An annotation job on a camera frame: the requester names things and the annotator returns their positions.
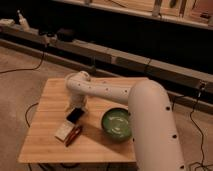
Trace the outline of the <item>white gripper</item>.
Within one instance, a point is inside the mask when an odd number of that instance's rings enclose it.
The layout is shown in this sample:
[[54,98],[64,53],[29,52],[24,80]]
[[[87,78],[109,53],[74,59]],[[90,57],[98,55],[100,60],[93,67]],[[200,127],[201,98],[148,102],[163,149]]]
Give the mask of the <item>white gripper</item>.
[[87,112],[86,97],[84,95],[71,95],[69,105],[66,107],[66,111],[71,111],[73,108],[82,108],[84,112]]

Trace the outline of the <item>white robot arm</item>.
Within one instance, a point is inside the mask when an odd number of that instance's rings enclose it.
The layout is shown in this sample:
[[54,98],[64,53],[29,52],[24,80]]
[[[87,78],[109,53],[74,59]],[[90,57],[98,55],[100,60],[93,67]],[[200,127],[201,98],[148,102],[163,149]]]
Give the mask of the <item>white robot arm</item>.
[[168,93],[156,81],[133,85],[96,83],[85,71],[65,77],[71,105],[85,106],[85,96],[127,105],[138,171],[186,171]]

